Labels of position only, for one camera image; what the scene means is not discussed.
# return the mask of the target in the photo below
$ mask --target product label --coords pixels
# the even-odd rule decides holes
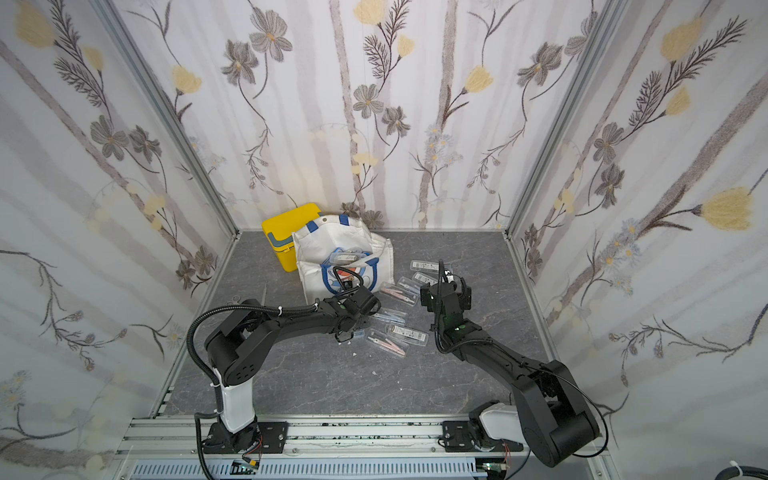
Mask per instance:
[[[336,261],[354,262],[355,260],[357,260],[357,255],[336,255]]]
[[[427,340],[427,334],[417,332],[415,330],[406,329],[401,326],[394,326],[392,328],[392,333],[396,333],[398,335],[407,336],[408,338],[417,340],[419,342],[425,342]]]
[[[429,276],[426,276],[424,273],[416,272],[413,274],[413,279],[418,280],[419,282],[428,283],[429,285],[435,284],[435,280],[433,278],[430,278]]]
[[[412,268],[423,268],[425,270],[434,270],[435,272],[440,267],[439,264],[435,262],[419,262],[417,260],[413,260],[411,262]]]

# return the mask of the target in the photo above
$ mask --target transparent plastic case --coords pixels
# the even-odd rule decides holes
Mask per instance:
[[[392,355],[398,356],[400,358],[406,356],[406,352],[408,350],[408,343],[405,343],[402,340],[394,339],[391,336],[378,331],[377,329],[368,329],[366,340],[384,350],[385,352],[391,353]]]
[[[414,280],[411,280],[409,278],[406,278],[404,276],[401,276],[400,280],[397,280],[397,286],[401,286],[402,288],[416,295],[421,294],[420,292],[421,292],[422,284]]]
[[[416,272],[413,274],[413,279],[422,285],[434,285],[437,283],[437,279],[433,278],[426,273]]]
[[[439,265],[437,262],[428,262],[426,260],[411,260],[411,270],[414,270],[416,272],[427,272],[427,273],[433,273],[437,275],[438,268],[439,268]],[[445,264],[445,269],[449,272],[453,271],[451,270],[450,263]]]
[[[378,312],[371,315],[372,318],[379,319],[387,323],[397,323],[399,325],[406,324],[406,317],[408,313],[401,312],[400,310],[394,310],[391,308],[382,307]]]
[[[426,345],[427,339],[429,338],[429,335],[427,335],[426,332],[405,328],[400,325],[387,325],[386,334],[396,340],[421,346]]]
[[[328,263],[333,266],[345,266],[367,256],[365,253],[357,252],[333,252],[328,257]]]
[[[382,283],[378,293],[391,296],[393,299],[403,302],[408,306],[416,305],[416,301],[419,299],[419,295],[409,292],[401,286],[392,285],[389,282]]]

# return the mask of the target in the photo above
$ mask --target wall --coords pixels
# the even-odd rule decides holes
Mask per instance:
[[[767,32],[764,2],[630,2],[513,235],[626,479],[766,467]]]
[[[87,2],[3,2],[0,57],[0,477],[101,478],[230,236]]]
[[[240,227],[443,229],[506,225],[603,5],[115,3]]]

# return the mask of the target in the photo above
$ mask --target robotic arm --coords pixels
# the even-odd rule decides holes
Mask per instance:
[[[440,353],[479,366],[512,391],[522,435],[541,463],[554,467],[596,439],[600,429],[568,368],[520,355],[464,318],[472,308],[472,289],[458,276],[448,282],[442,261],[439,265],[439,281],[422,286],[421,304],[435,314],[432,331]]]
[[[187,333],[187,351],[211,378],[217,394],[214,414],[195,415],[198,457],[207,478],[212,477],[205,467],[204,452],[248,451],[260,438],[252,382],[272,345],[309,333],[332,333],[338,340],[341,333],[367,326],[366,316],[380,308],[379,300],[363,286],[356,273],[342,267],[334,270],[355,276],[357,286],[347,283],[340,294],[300,308],[275,308],[246,300],[209,310],[192,322]],[[420,292],[422,306],[435,314],[431,330],[438,350],[479,366],[512,391],[522,436],[536,457],[554,467],[596,439],[600,433],[598,424],[584,400],[587,397],[576,386],[568,368],[558,361],[544,363],[520,355],[464,318],[464,312],[472,307],[472,289],[458,276],[449,282],[442,261],[440,272],[439,281],[423,286]],[[230,310],[233,312],[205,340],[213,367],[210,368],[195,350],[195,330],[210,316]],[[205,418],[218,421],[202,441],[200,419]],[[484,426],[487,431],[492,430],[490,425]]]

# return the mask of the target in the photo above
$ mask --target blue bag handle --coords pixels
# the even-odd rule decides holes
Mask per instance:
[[[379,258],[377,257],[377,258],[372,258],[371,260],[366,260],[366,264],[368,264],[373,270],[373,281],[371,282],[371,285],[368,287],[368,290],[373,291],[373,289],[376,288],[376,282],[379,281],[379,271],[378,271]],[[323,274],[323,283],[325,284],[326,288],[333,295],[336,295],[338,292],[331,287],[330,282],[328,281],[329,266],[330,265],[321,264],[320,271]],[[358,272],[358,275],[363,276],[365,272],[366,272],[366,269],[365,267],[363,267],[363,269]]]

